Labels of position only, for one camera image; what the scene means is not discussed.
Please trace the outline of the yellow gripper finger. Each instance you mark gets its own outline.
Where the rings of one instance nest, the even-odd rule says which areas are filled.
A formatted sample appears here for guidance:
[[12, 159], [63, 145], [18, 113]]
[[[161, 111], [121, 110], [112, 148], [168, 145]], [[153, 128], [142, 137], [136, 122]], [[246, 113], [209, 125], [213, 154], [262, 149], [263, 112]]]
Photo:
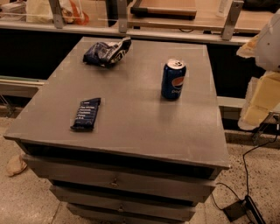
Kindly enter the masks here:
[[236, 54], [242, 58], [254, 58], [256, 56], [256, 44], [258, 41], [259, 35], [255, 35], [250, 41], [241, 46]]
[[253, 130], [280, 103], [280, 73], [267, 71], [261, 78], [253, 77], [248, 83], [245, 100], [238, 127]]

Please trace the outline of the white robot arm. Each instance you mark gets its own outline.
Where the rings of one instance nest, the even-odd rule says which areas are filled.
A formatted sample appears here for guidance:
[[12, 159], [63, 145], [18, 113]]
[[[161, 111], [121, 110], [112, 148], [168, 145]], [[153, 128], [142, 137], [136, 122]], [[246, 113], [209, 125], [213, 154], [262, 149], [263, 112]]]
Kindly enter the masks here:
[[265, 70], [263, 76], [249, 82], [238, 121], [242, 130], [253, 130], [280, 102], [280, 10], [236, 54], [245, 59], [254, 58], [256, 65]]

